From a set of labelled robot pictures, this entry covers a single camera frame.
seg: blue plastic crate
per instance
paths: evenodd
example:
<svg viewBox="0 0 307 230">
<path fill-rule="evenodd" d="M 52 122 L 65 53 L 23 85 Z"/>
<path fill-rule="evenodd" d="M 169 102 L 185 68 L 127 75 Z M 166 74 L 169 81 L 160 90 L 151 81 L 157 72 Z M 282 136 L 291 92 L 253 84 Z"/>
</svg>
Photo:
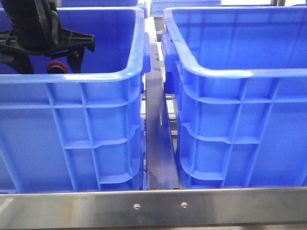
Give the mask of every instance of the blue plastic crate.
<svg viewBox="0 0 307 230">
<path fill-rule="evenodd" d="M 163 15 L 170 7 L 221 6 L 221 0 L 152 0 L 150 15 Z"/>
<path fill-rule="evenodd" d="M 44 57 L 31 57 L 35 74 L 0 64 L 0 193 L 141 189 L 143 10 L 59 16 L 63 28 L 94 34 L 96 50 L 85 52 L 82 74 L 44 74 Z M 11 28 L 3 10 L 0 21 Z"/>
<path fill-rule="evenodd" d="M 165 19 L 182 185 L 307 185 L 307 8 L 174 8 Z"/>
<path fill-rule="evenodd" d="M 258 4 L 258 5 L 255 5 L 255 4 L 252 4 L 252 5 L 221 5 L 223 7 L 237 7 L 237 6 L 273 6 L 273 4 Z"/>
<path fill-rule="evenodd" d="M 55 0 L 58 7 L 132 7 L 144 10 L 145 18 L 148 16 L 145 0 Z"/>
</svg>

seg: crate handle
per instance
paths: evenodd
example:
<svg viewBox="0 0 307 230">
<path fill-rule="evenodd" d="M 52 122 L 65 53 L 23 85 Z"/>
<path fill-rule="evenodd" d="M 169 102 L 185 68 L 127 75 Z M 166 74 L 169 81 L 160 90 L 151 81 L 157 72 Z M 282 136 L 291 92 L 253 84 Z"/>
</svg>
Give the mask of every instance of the crate handle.
<svg viewBox="0 0 307 230">
<path fill-rule="evenodd" d="M 149 34 L 144 36 L 144 57 L 143 57 L 143 73 L 149 73 L 151 70 L 150 63 L 150 48 L 149 48 Z"/>
<path fill-rule="evenodd" d="M 162 53 L 165 62 L 165 82 L 164 92 L 175 93 L 175 78 L 178 74 L 176 61 L 179 61 L 175 45 L 168 32 L 164 32 L 161 37 Z"/>
<path fill-rule="evenodd" d="M 144 18 L 148 18 L 147 2 L 145 0 L 138 0 L 137 7 L 144 10 Z"/>
</svg>

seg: metal bar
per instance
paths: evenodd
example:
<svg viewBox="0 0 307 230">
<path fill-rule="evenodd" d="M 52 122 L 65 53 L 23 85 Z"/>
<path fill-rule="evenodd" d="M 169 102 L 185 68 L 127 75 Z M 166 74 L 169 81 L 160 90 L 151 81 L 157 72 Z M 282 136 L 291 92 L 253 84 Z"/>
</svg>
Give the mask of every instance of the metal bar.
<svg viewBox="0 0 307 230">
<path fill-rule="evenodd" d="M 174 147 L 163 91 L 154 18 L 146 19 L 152 70 L 146 74 L 146 163 L 148 189 L 179 188 Z"/>
<path fill-rule="evenodd" d="M 114 230 L 113 228 L 103 228 L 104 230 Z M 119 230 L 135 230 L 132 228 L 120 228 Z M 307 224 L 287 224 L 287 225 L 243 225 L 243 226 L 218 226 L 218 227 L 145 227 L 137 230 L 306 230 Z"/>
<path fill-rule="evenodd" d="M 286 3 L 286 0 L 278 0 L 277 6 L 284 6 Z"/>
<path fill-rule="evenodd" d="M 165 31 L 165 17 L 153 16 L 157 41 L 161 42 L 162 33 Z"/>
<path fill-rule="evenodd" d="M 0 195 L 0 229 L 307 223 L 307 187 Z"/>
<path fill-rule="evenodd" d="M 171 101 L 171 100 L 173 100 L 173 95 L 171 95 L 171 94 L 166 94 L 166 95 L 165 95 L 165 98 L 166 98 L 167 101 Z M 145 95 L 145 94 L 142 95 L 142 101 L 146 101 L 146 95 Z"/>
</svg>

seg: stainless steel frame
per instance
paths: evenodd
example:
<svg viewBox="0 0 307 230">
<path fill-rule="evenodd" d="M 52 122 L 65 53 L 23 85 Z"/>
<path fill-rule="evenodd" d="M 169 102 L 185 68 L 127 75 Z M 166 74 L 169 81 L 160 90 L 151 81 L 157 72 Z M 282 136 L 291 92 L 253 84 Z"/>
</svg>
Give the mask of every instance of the stainless steel frame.
<svg viewBox="0 0 307 230">
<path fill-rule="evenodd" d="M 152 71 L 146 75 L 149 190 L 0 195 L 0 229 L 307 229 L 307 187 L 177 189 L 153 17 L 146 26 L 152 58 Z"/>
<path fill-rule="evenodd" d="M 304 223 L 306 194 L 300 187 L 0 195 L 0 229 Z"/>
</svg>

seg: black plastic part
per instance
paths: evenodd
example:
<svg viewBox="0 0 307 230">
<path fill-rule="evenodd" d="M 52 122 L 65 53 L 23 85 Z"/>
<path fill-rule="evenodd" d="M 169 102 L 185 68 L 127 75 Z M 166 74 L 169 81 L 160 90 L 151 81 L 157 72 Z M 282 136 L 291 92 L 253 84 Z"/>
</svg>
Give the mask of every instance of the black plastic part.
<svg viewBox="0 0 307 230">
<path fill-rule="evenodd" d="M 25 66 L 32 68 L 28 55 L 67 57 L 72 71 L 81 72 L 85 48 L 95 51 L 93 35 L 62 29 L 56 5 L 48 0 L 0 1 L 14 28 L 0 32 L 0 53 L 7 55 L 0 62 L 20 73 L 32 73 Z"/>
<path fill-rule="evenodd" d="M 80 48 L 73 52 L 73 55 L 67 57 L 67 63 L 73 73 L 81 73 L 81 64 L 84 57 L 84 48 Z"/>
<path fill-rule="evenodd" d="M 26 50 L 46 50 L 59 41 L 58 16 L 48 0 L 1 0 L 18 43 Z"/>
<path fill-rule="evenodd" d="M 21 74 L 34 73 L 31 60 L 27 54 L 0 54 L 0 62 L 12 67 Z"/>
<path fill-rule="evenodd" d="M 65 71 L 59 67 L 59 66 L 55 66 L 55 67 L 52 67 L 48 73 L 65 73 Z"/>
</svg>

